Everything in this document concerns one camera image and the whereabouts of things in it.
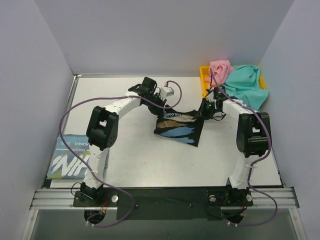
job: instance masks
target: gray wall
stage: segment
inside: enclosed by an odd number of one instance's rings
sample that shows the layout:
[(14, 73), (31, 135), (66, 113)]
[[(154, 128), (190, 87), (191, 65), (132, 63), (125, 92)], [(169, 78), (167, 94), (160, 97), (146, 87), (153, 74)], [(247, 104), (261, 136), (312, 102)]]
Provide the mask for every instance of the gray wall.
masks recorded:
[(35, 0), (77, 74), (198, 76), (258, 64), (294, 0)]
[(20, 238), (72, 72), (33, 0), (0, 1), (0, 233)]
[(310, 240), (320, 236), (319, 11), (319, 0), (295, 0), (261, 61), (274, 154)]

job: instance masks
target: teal cloth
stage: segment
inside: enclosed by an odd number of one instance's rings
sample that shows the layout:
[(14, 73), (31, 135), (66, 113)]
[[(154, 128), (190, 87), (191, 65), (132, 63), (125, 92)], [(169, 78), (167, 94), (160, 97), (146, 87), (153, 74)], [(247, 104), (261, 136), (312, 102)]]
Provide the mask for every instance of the teal cloth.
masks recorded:
[(242, 100), (244, 104), (258, 111), (269, 95), (269, 90), (259, 87), (260, 69), (253, 65), (233, 66), (225, 83), (226, 93), (230, 97)]

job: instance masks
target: purple cable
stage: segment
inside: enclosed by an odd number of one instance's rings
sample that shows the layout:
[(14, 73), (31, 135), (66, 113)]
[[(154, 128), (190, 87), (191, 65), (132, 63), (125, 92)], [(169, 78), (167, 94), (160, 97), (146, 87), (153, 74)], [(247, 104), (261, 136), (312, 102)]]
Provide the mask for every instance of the purple cable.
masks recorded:
[(243, 223), (243, 224), (240, 223), (240, 224), (237, 224), (237, 226), (239, 226), (239, 227), (248, 227), (248, 226), (260, 226), (260, 225), (266, 224), (266, 223), (272, 221), (272, 220), (276, 217), (276, 215), (277, 215), (277, 213), (278, 213), (278, 204), (277, 204), (276, 200), (275, 200), (272, 196), (270, 196), (269, 194), (267, 194), (267, 193), (265, 193), (265, 192), (263, 192), (263, 191), (260, 191), (260, 190), (258, 190), (258, 189), (256, 189), (256, 188), (254, 188), (254, 187), (250, 184), (250, 178), (251, 178), (251, 175), (252, 175), (252, 167), (253, 167), (256, 163), (258, 163), (258, 162), (266, 159), (266, 158), (270, 155), (270, 153), (271, 153), (272, 143), (271, 143), (270, 134), (269, 134), (269, 132), (268, 132), (268, 129), (267, 129), (266, 125), (264, 124), (264, 122), (262, 121), (262, 119), (259, 117), (259, 115), (256, 113), (256, 111), (254, 111), (251, 107), (244, 106), (244, 105), (241, 104), (240, 102), (235, 101), (234, 99), (232, 99), (231, 97), (229, 97), (229, 96), (225, 93), (225, 91), (223, 91), (223, 90), (220, 88), (220, 86), (219, 86), (219, 84), (218, 84), (218, 82), (217, 82), (217, 80), (216, 80), (216, 78), (215, 78), (215, 76), (214, 76), (214, 73), (213, 73), (213, 71), (212, 71), (211, 68), (210, 68), (210, 74), (211, 74), (211, 82), (212, 82), (212, 79), (213, 79), (213, 81), (214, 81), (215, 85), (218, 87), (219, 91), (220, 91), (227, 99), (229, 99), (231, 102), (233, 102), (233, 103), (241, 106), (242, 108), (244, 108), (244, 109), (246, 109), (246, 110), (248, 110), (248, 111), (250, 111), (250, 112), (252, 112), (252, 113), (254, 114), (254, 116), (258, 119), (259, 123), (261, 124), (261, 126), (262, 126), (262, 128), (263, 128), (263, 130), (264, 130), (264, 132), (265, 132), (265, 134), (266, 134), (266, 137), (267, 137), (267, 139), (268, 139), (268, 150), (267, 150), (266, 154), (265, 154), (263, 157), (255, 160), (255, 161), (253, 161), (253, 162), (251, 163), (251, 165), (250, 165), (251, 168), (250, 168), (249, 173), (248, 173), (247, 182), (248, 182), (249, 187), (250, 187), (253, 191), (267, 196), (268, 198), (270, 198), (270, 199), (274, 202), (274, 205), (275, 205), (274, 213), (273, 213), (273, 215), (272, 215), (269, 219), (267, 219), (267, 220), (265, 220), (265, 221), (258, 222), (258, 223)]
[(136, 98), (136, 99), (142, 99), (142, 100), (144, 100), (144, 101), (146, 101), (146, 102), (148, 102), (148, 103), (150, 103), (150, 104), (152, 104), (152, 105), (154, 105), (154, 106), (156, 106), (157, 108), (160, 108), (160, 109), (172, 109), (172, 108), (174, 108), (175, 106), (177, 106), (177, 105), (180, 103), (181, 98), (182, 98), (182, 89), (181, 89), (180, 85), (179, 85), (177, 82), (175, 82), (175, 81), (168, 80), (168, 81), (166, 82), (166, 85), (168, 85), (168, 83), (173, 83), (173, 84), (177, 85), (177, 87), (178, 87), (179, 90), (180, 90), (179, 100), (178, 100), (178, 101), (176, 102), (176, 104), (174, 104), (173, 106), (169, 106), (169, 107), (160, 106), (160, 105), (155, 104), (155, 103), (153, 103), (152, 101), (150, 101), (150, 100), (148, 100), (148, 99), (146, 99), (146, 98), (144, 98), (144, 97), (137, 96), (137, 95), (115, 96), (115, 97), (95, 97), (95, 98), (90, 98), (90, 99), (87, 99), (87, 100), (84, 100), (84, 101), (81, 101), (81, 102), (75, 104), (74, 106), (70, 107), (70, 108), (63, 114), (63, 116), (62, 116), (62, 118), (61, 118), (61, 120), (60, 120), (60, 123), (59, 123), (59, 136), (60, 136), (63, 144), (66, 146), (66, 148), (67, 148), (74, 156), (76, 156), (76, 157), (87, 167), (87, 169), (91, 172), (92, 176), (93, 176), (99, 183), (101, 183), (101, 184), (103, 184), (103, 185), (106, 185), (106, 186), (108, 186), (109, 188), (118, 190), (119, 192), (122, 192), (122, 193), (124, 193), (124, 194), (127, 194), (127, 195), (130, 197), (130, 199), (132, 200), (132, 207), (130, 208), (130, 210), (129, 210), (122, 218), (120, 218), (119, 220), (115, 221), (114, 223), (107, 224), (107, 225), (96, 225), (96, 224), (95, 224), (94, 227), (97, 227), (97, 228), (106, 228), (106, 227), (111, 227), (111, 226), (114, 226), (114, 225), (122, 222), (122, 221), (123, 221), (125, 218), (127, 218), (127, 217), (129, 216), (129, 214), (133, 211), (133, 209), (135, 208), (136, 202), (135, 202), (134, 197), (133, 197), (129, 192), (127, 192), (127, 191), (125, 191), (125, 190), (123, 190), (123, 189), (121, 189), (121, 188), (119, 188), (119, 187), (112, 186), (112, 185), (110, 185), (110, 184), (102, 181), (101, 179), (99, 179), (99, 178), (97, 177), (97, 175), (94, 173), (93, 169), (89, 166), (89, 164), (86, 163), (77, 153), (75, 153), (75, 151), (73, 151), (73, 150), (71, 149), (71, 147), (68, 146), (67, 142), (66, 142), (65, 139), (64, 139), (63, 133), (62, 133), (62, 125), (63, 125), (63, 121), (64, 121), (65, 117), (67, 116), (67, 114), (68, 114), (71, 110), (75, 109), (76, 107), (78, 107), (78, 106), (80, 106), (80, 105), (82, 105), (82, 104), (88, 103), (88, 102), (96, 101), (96, 100), (119, 100), (119, 99), (127, 99), (127, 98)]

